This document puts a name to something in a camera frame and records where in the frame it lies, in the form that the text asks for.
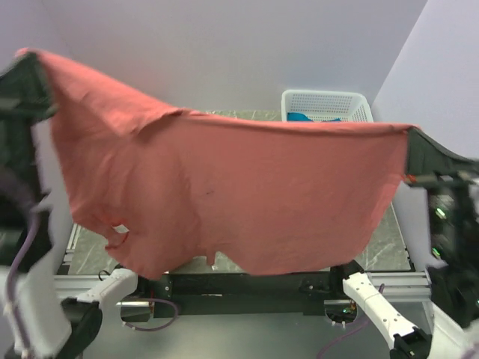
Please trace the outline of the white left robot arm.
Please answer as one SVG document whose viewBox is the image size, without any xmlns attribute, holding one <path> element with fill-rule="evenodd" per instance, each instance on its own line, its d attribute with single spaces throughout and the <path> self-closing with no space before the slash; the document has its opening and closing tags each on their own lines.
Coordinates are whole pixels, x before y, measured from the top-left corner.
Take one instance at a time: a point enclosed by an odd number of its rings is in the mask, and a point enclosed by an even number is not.
<svg viewBox="0 0 479 359">
<path fill-rule="evenodd" d="M 87 292 L 58 298 L 52 270 L 49 210 L 40 189 L 31 128 L 56 112 L 38 56 L 20 55 L 1 74 L 1 303 L 14 344 L 6 358 L 81 358 L 96 339 L 106 311 L 129 296 L 142 300 L 148 279 L 115 269 Z"/>
</svg>

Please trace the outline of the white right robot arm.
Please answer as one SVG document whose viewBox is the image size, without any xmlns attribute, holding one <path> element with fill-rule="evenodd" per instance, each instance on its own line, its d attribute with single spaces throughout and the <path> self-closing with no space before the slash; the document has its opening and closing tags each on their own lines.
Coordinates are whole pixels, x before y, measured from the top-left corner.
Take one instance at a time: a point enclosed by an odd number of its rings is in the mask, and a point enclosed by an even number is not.
<svg viewBox="0 0 479 359">
<path fill-rule="evenodd" d="M 364 271 L 329 279 L 336 298 L 350 298 L 381 333 L 390 358 L 478 357 L 478 161 L 457 155 L 419 129 L 409 133 L 404 182 L 427 196 L 431 333 L 408 320 Z"/>
</svg>

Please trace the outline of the salmon pink t-shirt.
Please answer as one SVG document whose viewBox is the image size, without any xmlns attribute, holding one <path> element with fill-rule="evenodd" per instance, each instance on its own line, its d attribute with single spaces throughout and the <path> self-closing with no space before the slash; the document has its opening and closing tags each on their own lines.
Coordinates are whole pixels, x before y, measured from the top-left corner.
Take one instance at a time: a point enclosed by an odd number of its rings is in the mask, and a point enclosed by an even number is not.
<svg viewBox="0 0 479 359">
<path fill-rule="evenodd" d="M 148 279 L 218 252 L 255 275 L 348 263 L 405 174 L 407 124 L 201 113 L 37 56 L 57 105 L 50 128 L 73 220 Z"/>
</svg>

